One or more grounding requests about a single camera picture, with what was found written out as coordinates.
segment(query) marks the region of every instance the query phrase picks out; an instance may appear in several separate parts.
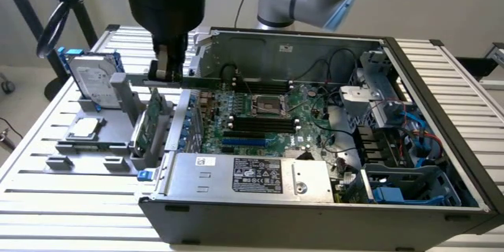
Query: power supply label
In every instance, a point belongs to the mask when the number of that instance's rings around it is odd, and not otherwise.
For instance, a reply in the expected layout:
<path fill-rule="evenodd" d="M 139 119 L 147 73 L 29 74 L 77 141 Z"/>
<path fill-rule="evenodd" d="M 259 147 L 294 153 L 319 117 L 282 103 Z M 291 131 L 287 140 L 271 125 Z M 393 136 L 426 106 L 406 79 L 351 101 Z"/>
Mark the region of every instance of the power supply label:
<path fill-rule="evenodd" d="M 237 192 L 282 194 L 281 160 L 235 158 L 233 184 Z"/>

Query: motherboard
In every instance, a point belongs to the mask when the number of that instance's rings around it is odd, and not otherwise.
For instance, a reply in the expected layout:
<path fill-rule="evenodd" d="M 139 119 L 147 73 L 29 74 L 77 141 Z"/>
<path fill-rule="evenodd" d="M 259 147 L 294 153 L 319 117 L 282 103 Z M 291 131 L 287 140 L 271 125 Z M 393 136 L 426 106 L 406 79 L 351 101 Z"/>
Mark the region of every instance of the motherboard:
<path fill-rule="evenodd" d="M 203 153 L 299 158 L 310 153 L 327 163 L 342 150 L 331 138 L 325 89 L 298 85 L 285 94 L 205 91 L 199 106 L 205 125 Z"/>

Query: slotted aluminum surface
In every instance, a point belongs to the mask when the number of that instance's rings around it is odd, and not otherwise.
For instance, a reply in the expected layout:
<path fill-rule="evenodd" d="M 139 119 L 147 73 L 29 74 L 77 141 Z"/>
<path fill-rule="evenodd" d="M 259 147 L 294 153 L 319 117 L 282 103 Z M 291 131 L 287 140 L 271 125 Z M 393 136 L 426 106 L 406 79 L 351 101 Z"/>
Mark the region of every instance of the slotted aluminum surface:
<path fill-rule="evenodd" d="M 471 93 L 471 87 L 463 84 L 463 77 L 458 77 L 455 69 L 445 61 L 445 56 L 437 54 L 430 42 L 399 43 L 427 81 L 441 78 L 430 77 L 437 75 L 433 70 L 447 71 L 445 76 L 451 79 L 447 83 L 455 85 L 438 83 L 430 87 L 441 96 L 449 114 L 462 123 L 458 126 L 469 142 L 473 144 L 473 141 L 487 139 L 495 133 L 503 135 L 498 127 L 469 125 L 475 122 L 473 117 L 497 123 L 497 116 L 478 101 L 478 95 Z M 151 36 L 142 28 L 122 27 L 118 32 L 106 32 L 98 45 L 98 51 L 118 50 L 122 53 L 127 72 L 141 73 L 149 68 L 154 56 Z M 186 68 L 194 54 L 193 42 L 190 45 Z M 454 93 L 447 93 L 447 89 L 458 91 L 459 96 L 465 94 L 471 97 L 465 100 L 469 103 L 461 106 L 451 100 Z M 142 93 L 145 100 L 149 99 L 147 88 L 135 88 L 135 91 Z M 169 100 L 178 102 L 181 90 L 165 89 L 162 92 Z M 135 176 L 43 173 L 47 155 L 57 152 L 57 140 L 63 137 L 81 109 L 78 97 L 77 85 L 70 81 L 0 169 L 0 251 L 257 251 L 230 247 L 173 247 L 163 243 L 143 216 L 135 196 L 135 192 L 150 192 L 154 184 L 139 183 Z M 479 147 L 477 152 L 486 161 L 487 169 L 495 171 L 493 176 L 498 184 L 504 185 L 504 178 L 499 179 L 503 166 L 499 162 L 501 151 L 490 153 L 487 148 Z M 504 227 L 486 235 L 461 235 L 430 251 L 503 251 L 503 236 Z"/>

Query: white wall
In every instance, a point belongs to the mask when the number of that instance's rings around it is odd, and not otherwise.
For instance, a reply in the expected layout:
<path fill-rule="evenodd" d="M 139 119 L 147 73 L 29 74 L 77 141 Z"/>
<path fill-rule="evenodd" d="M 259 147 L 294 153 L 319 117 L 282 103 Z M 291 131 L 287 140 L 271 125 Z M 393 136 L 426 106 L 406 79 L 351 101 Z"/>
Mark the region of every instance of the white wall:
<path fill-rule="evenodd" d="M 43 21 L 57 0 L 31 0 Z M 35 58 L 35 40 L 11 0 L 0 0 L 0 54 L 3 65 L 43 66 Z M 207 0 L 205 25 L 233 26 L 241 0 Z M 135 25 L 127 0 L 87 0 L 99 34 L 107 24 Z M 247 0 L 241 27 L 257 24 L 258 0 Z M 302 31 L 318 31 L 298 24 Z M 345 34 L 387 35 L 399 38 L 442 39 L 461 56 L 481 56 L 495 41 L 504 42 L 504 3 L 501 0 L 358 0 L 351 15 L 338 31 Z M 61 44 L 86 46 L 73 19 Z"/>

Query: barcode sticker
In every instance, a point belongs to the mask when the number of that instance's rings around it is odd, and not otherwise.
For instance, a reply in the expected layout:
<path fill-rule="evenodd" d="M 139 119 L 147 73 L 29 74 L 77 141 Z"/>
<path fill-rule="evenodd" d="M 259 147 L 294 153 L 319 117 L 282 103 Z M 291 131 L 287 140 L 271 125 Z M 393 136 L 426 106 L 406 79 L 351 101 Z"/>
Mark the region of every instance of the barcode sticker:
<path fill-rule="evenodd" d="M 198 166 L 215 166 L 215 157 L 213 156 L 199 156 L 197 157 Z"/>

